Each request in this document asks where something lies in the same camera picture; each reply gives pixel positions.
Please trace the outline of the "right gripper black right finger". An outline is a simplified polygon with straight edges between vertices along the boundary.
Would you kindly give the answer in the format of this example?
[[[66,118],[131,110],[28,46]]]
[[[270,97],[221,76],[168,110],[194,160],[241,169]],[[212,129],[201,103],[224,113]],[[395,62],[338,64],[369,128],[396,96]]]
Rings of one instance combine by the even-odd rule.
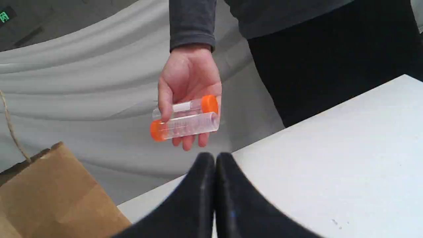
[[[318,237],[267,201],[230,153],[216,159],[215,212],[219,238]]]

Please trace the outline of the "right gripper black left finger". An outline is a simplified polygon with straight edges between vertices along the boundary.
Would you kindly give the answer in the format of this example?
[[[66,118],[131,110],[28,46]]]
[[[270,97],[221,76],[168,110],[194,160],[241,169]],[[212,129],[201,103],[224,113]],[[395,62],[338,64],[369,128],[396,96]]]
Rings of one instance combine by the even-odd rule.
[[[199,153],[186,175],[120,205],[131,226],[115,238],[211,238],[215,160]]]

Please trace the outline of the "grey sleeved forearm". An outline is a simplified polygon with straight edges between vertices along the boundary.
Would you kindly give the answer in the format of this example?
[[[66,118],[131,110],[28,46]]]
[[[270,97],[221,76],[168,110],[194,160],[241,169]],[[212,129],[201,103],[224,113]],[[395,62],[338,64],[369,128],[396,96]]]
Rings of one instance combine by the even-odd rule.
[[[170,51],[190,45],[215,50],[216,0],[170,0]]]

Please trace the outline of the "person's bare right hand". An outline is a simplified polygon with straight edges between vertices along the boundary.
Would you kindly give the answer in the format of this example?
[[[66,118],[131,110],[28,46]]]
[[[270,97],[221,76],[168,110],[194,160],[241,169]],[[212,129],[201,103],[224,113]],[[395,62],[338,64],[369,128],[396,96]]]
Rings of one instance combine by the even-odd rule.
[[[221,105],[222,82],[210,45],[193,44],[173,49],[158,81],[158,108],[162,121],[168,121],[173,104],[207,95]]]

